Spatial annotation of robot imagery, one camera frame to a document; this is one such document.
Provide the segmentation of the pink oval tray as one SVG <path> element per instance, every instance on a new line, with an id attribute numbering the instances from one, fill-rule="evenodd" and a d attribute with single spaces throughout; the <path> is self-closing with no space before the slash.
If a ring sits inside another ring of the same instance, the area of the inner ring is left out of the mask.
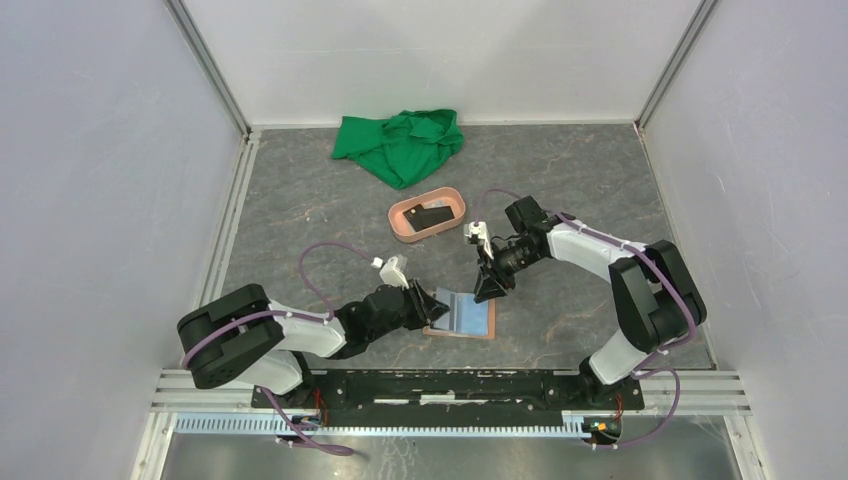
<path id="1" fill-rule="evenodd" d="M 459 226 L 465 213 L 459 191 L 441 187 L 392 205 L 388 220 L 399 241 L 414 243 Z"/>

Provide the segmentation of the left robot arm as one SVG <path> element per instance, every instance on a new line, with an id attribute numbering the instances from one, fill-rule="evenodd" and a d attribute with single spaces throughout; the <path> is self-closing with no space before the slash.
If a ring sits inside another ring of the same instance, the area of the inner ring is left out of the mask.
<path id="1" fill-rule="evenodd" d="M 303 354 L 351 358 L 395 330 L 423 329 L 449 311 L 415 280 L 405 287 L 382 285 L 328 316 L 287 308 L 261 285 L 248 284 L 178 321 L 181 366 L 198 389 L 253 383 L 302 407 L 314 394 Z"/>

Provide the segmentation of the black card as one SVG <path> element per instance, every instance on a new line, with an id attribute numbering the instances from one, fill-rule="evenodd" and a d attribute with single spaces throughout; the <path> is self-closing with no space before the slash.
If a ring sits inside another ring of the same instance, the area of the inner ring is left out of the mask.
<path id="1" fill-rule="evenodd" d="M 435 227 L 455 218 L 448 205 L 424 207 L 418 204 L 404 211 L 403 216 L 415 232 Z"/>

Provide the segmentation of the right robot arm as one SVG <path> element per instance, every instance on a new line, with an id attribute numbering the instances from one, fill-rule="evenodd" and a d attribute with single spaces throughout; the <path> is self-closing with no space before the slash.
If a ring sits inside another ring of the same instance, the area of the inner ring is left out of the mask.
<path id="1" fill-rule="evenodd" d="M 479 255 L 475 302 L 506 296 L 518 272 L 545 259 L 577 266 L 611 288 L 618 328 L 579 366 L 577 392 L 585 405 L 606 406 L 625 379 L 688 343 L 706 320 L 705 303 L 674 243 L 621 239 L 570 214 L 544 209 L 532 196 L 516 199 L 505 214 L 514 233 L 502 245 L 495 244 L 483 221 L 464 227 Z"/>

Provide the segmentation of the brown leather card holder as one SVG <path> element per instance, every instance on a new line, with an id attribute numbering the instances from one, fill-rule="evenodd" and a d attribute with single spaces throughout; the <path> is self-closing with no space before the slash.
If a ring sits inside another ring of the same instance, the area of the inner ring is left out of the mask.
<path id="1" fill-rule="evenodd" d="M 439 287 L 435 298 L 450 310 L 429 326 L 425 335 L 491 340 L 496 334 L 496 302 L 474 302 L 471 293 L 457 293 Z"/>

